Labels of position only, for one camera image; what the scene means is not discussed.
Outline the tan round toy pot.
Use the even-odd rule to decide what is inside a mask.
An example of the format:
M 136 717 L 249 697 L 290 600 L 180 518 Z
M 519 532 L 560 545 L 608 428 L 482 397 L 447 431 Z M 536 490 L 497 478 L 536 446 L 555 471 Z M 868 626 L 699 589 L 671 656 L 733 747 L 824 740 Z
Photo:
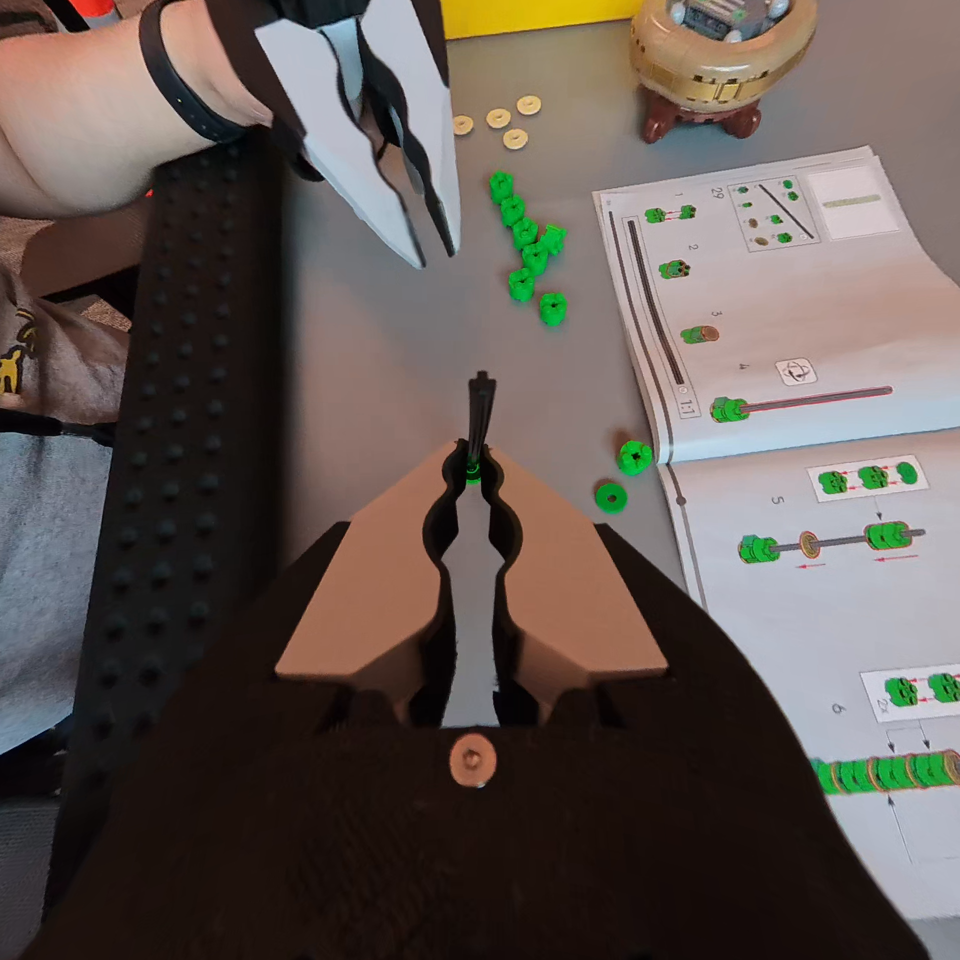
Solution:
M 681 124 L 750 138 L 762 97 L 807 53 L 815 1 L 646 1 L 630 21 L 630 63 L 646 92 L 641 138 Z

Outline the black perforated mat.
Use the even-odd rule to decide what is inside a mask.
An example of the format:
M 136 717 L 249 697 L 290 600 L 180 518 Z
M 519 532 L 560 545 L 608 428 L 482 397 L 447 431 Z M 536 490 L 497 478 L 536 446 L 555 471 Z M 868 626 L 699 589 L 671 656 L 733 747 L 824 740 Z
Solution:
M 186 672 L 279 566 L 283 182 L 264 131 L 157 174 L 45 914 Z

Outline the person's left hand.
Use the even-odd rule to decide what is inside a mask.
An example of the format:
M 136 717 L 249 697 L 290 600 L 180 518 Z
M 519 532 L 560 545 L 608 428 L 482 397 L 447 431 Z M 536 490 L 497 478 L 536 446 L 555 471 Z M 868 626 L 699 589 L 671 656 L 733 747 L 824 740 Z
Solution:
M 204 1 L 165 6 L 160 32 L 176 74 L 213 113 L 240 126 L 272 126 L 273 114 L 235 74 Z

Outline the long black axle rod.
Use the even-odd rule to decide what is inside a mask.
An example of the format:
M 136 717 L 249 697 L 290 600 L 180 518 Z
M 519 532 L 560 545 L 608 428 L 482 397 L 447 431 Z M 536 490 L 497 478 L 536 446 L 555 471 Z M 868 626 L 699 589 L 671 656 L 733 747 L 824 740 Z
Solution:
M 486 370 L 479 370 L 469 380 L 469 434 L 467 453 L 476 455 L 484 450 L 487 433 L 493 414 L 497 381 L 490 378 Z

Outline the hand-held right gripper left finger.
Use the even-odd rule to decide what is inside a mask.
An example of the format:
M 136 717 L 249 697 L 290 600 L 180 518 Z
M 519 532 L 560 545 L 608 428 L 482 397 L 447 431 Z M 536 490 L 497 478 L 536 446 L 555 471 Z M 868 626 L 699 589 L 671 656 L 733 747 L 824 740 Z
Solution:
M 359 510 L 275 666 L 279 678 L 384 694 L 401 718 L 438 726 L 457 660 L 450 572 L 459 532 L 452 441 Z

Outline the row of small green pieces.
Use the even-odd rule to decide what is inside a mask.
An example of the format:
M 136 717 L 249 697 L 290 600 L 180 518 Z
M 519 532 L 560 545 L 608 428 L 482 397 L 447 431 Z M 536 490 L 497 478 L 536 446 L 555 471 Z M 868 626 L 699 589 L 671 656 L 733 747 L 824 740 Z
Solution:
M 549 265 L 565 250 L 569 231 L 556 222 L 539 223 L 527 210 L 526 200 L 517 192 L 512 174 L 496 170 L 487 181 L 488 195 L 498 209 L 502 226 L 509 232 L 511 245 L 519 256 L 519 266 L 507 277 L 509 297 L 513 302 L 536 302 L 541 323 L 558 328 L 568 318 L 570 303 L 561 291 L 537 293 L 539 279 Z M 616 452 L 615 463 L 620 474 L 632 478 L 644 474 L 652 465 L 652 447 L 645 441 L 628 438 Z M 594 501 L 605 514 L 622 513 L 628 504 L 628 492 L 619 481 L 606 480 L 595 487 Z

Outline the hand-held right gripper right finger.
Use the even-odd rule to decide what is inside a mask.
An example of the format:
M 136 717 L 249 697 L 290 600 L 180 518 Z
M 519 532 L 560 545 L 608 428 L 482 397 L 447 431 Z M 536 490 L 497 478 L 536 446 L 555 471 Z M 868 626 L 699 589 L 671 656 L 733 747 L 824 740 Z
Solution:
M 667 660 L 594 523 L 487 450 L 488 538 L 502 559 L 491 626 L 502 726 L 535 726 L 570 690 L 663 676 Z

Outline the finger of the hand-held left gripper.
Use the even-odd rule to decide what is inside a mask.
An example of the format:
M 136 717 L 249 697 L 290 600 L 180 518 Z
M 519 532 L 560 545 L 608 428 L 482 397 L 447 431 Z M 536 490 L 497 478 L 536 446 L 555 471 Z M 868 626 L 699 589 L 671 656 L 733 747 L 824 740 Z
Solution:
M 381 174 L 346 98 L 334 45 L 321 31 L 283 18 L 255 36 L 304 127 L 306 160 L 388 247 L 414 269 L 425 268 L 402 195 Z
M 358 18 L 366 99 L 415 172 L 443 246 L 461 246 L 447 39 L 439 1 L 369 1 Z

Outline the grey desk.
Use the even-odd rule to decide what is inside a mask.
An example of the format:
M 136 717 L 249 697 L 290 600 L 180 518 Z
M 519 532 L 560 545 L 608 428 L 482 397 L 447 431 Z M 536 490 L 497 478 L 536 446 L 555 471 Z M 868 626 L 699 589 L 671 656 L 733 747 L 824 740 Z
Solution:
M 739 140 L 684 126 L 648 146 L 629 63 L 629 28 L 611 22 L 460 40 L 449 46 L 462 249 L 447 258 L 416 198 L 428 266 L 413 270 L 354 218 L 329 186 L 291 181 L 284 214 L 292 335 L 284 559 L 348 519 L 469 422 L 468 381 L 497 379 L 489 438 L 588 513 L 612 472 L 620 433 L 650 431 L 625 346 L 593 192 L 759 162 L 870 146 L 915 234 L 958 280 L 958 2 L 920 13 L 898 2 L 821 2 L 802 64 L 766 97 Z M 517 112 L 534 94 L 542 110 Z M 510 111 L 492 129 L 486 114 Z M 507 150 L 503 134 L 529 141 Z M 512 174 L 540 224 L 567 228 L 536 293 L 568 299 L 558 327 L 536 300 L 510 299 L 520 266 L 489 195 Z

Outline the yellow storage bin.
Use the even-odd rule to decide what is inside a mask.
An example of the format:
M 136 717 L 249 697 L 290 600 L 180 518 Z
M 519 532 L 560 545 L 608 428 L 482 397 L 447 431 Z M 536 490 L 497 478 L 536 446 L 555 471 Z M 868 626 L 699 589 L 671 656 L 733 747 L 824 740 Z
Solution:
M 642 1 L 441 1 L 449 41 L 630 20 Z

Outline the open instruction booklet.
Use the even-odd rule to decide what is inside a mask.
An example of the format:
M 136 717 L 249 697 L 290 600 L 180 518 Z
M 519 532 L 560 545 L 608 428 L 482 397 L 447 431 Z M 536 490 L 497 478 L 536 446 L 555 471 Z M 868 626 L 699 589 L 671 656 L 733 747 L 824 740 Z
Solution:
M 958 286 L 869 148 L 594 193 L 686 586 L 908 918 L 958 915 Z

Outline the black wristband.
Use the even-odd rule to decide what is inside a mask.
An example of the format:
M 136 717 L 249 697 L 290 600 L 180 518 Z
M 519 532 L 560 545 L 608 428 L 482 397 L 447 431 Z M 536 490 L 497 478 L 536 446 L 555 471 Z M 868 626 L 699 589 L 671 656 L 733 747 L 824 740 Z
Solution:
M 246 134 L 240 126 L 209 106 L 176 70 L 162 38 L 162 14 L 172 1 L 153 1 L 139 17 L 138 42 L 150 78 L 174 113 L 202 139 L 227 145 Z

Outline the person's grey trousers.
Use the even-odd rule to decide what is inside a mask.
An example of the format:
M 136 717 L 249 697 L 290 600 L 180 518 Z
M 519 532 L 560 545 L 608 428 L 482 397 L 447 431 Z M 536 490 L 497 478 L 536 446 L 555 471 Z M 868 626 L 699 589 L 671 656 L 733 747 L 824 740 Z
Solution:
M 111 450 L 1 438 L 1 752 L 71 713 Z

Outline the person's left forearm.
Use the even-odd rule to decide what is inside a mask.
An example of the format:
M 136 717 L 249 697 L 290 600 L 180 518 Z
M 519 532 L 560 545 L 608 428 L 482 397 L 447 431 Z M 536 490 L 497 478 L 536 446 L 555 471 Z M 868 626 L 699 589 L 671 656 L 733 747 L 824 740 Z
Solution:
M 1 213 L 58 220 L 118 210 L 155 169 L 209 148 L 163 96 L 140 17 L 1 44 Z

